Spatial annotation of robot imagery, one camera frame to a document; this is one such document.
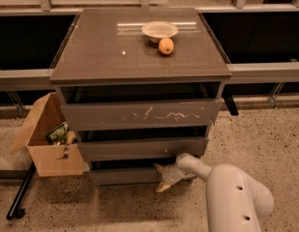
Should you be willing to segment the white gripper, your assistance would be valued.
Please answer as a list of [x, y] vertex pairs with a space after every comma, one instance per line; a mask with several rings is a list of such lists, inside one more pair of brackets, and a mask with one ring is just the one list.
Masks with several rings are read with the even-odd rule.
[[183, 179], [194, 178], [195, 174], [189, 173], [186, 170], [181, 169], [177, 164], [169, 164], [164, 166], [162, 164], [155, 163], [159, 173], [162, 173], [162, 181], [156, 188], [156, 193], [161, 193], [170, 188], [170, 186], [175, 185]]

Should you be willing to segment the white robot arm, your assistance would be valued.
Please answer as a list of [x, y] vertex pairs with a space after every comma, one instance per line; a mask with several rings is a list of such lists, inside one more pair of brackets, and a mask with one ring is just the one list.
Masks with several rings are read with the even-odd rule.
[[209, 166], [202, 159], [184, 153], [173, 164], [155, 163], [155, 167], [162, 177], [156, 192], [191, 177], [206, 183], [209, 232], [261, 232], [259, 219], [273, 213], [272, 192], [234, 165]]

